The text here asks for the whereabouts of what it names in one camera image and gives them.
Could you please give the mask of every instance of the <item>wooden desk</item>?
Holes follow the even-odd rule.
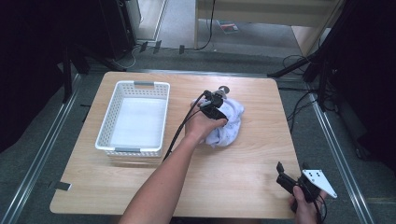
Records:
[[[214,20],[247,21],[292,26],[304,56],[314,49],[324,30],[338,18],[344,0],[217,0]],[[195,1],[194,47],[198,49],[199,19],[209,19],[213,0]]]
[[[56,191],[50,205],[52,212],[121,215],[154,171],[155,168],[117,165],[94,146],[119,80],[170,84],[164,152],[191,100],[204,90],[214,91],[226,85],[231,90],[228,97],[245,106],[240,134],[230,146],[213,149],[200,145],[195,150],[176,217],[293,217],[287,200],[290,195],[276,183],[276,164],[281,161],[293,178],[300,171],[272,79],[115,72],[105,75],[65,168],[61,181],[73,186],[69,191]]]

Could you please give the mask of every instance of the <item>white plastic basket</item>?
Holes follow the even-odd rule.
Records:
[[[169,83],[119,81],[95,147],[113,157],[161,157]]]

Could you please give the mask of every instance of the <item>gray carpet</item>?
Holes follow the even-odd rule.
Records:
[[[177,50],[162,49],[152,54],[152,49],[143,53],[135,52],[136,63],[128,71],[141,69],[185,70],[201,72],[241,73],[240,76],[264,77],[263,74],[281,69],[281,58],[265,56],[247,56],[214,52],[188,51],[179,55]],[[131,55],[119,61],[124,65],[132,64]],[[53,150],[51,151],[42,174],[38,178],[33,192],[21,212],[18,223],[109,223],[109,216],[80,216],[52,214],[49,207],[54,189],[49,189],[50,181],[59,180],[64,171],[74,144],[77,141],[83,120],[88,112],[93,97],[100,85],[107,68],[90,61],[92,69],[82,79],[78,97],[61,129]],[[302,81],[288,81],[286,78],[277,81],[279,87],[304,88]],[[280,91],[285,116],[288,116],[296,102],[303,95],[300,91]],[[20,141],[0,154],[0,217],[7,211],[15,188],[27,172],[35,154],[44,140],[51,123],[61,107],[63,92],[57,92],[47,106],[35,118]],[[302,105],[308,103],[305,98]],[[354,147],[338,116],[329,112],[333,128],[343,146],[351,169],[354,171],[368,204],[378,223],[391,223],[396,218],[395,192],[396,181],[393,173],[381,162],[360,161],[354,155]],[[302,110],[296,117],[292,140],[301,164],[307,161],[312,168],[320,168],[331,181],[338,194],[337,199],[328,199],[327,223],[360,223],[350,201],[345,184],[329,150],[326,138],[315,116],[312,106]],[[292,223],[292,220],[263,220],[262,223]]]

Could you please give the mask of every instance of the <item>metal track on floor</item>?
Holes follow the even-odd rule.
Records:
[[[313,89],[309,84],[306,84],[306,86],[309,90]],[[315,101],[317,99],[317,96],[314,93],[310,93],[309,97],[311,101]],[[329,122],[327,114],[321,111],[318,103],[314,103],[313,106],[360,222],[368,224],[375,223],[370,209],[368,208],[367,203],[361,193],[361,189],[354,175],[352,174],[352,171],[350,170],[350,167],[344,156],[343,149],[338,144],[337,138],[334,134],[334,131],[332,130],[332,125]]]
[[[26,204],[30,194],[32,193],[35,182],[40,176],[46,160],[50,152],[52,151],[52,147],[58,137],[58,134],[64,126],[64,121],[66,120],[67,115],[69,114],[70,109],[76,100],[81,80],[82,77],[80,75],[75,76],[75,79],[73,81],[73,87],[75,90],[70,96],[70,99],[61,106],[61,109],[59,110],[55,121],[52,123],[43,144],[35,155],[35,159],[33,160],[21,184],[18,186],[14,198],[12,199],[12,202],[8,207],[8,210],[6,211],[5,216],[1,221],[2,224],[12,224],[17,222],[24,205]]]

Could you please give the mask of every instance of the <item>towel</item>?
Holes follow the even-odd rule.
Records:
[[[219,111],[227,116],[228,122],[223,127],[216,128],[207,136],[205,143],[213,148],[227,147],[236,139],[245,108],[234,99],[227,98]]]

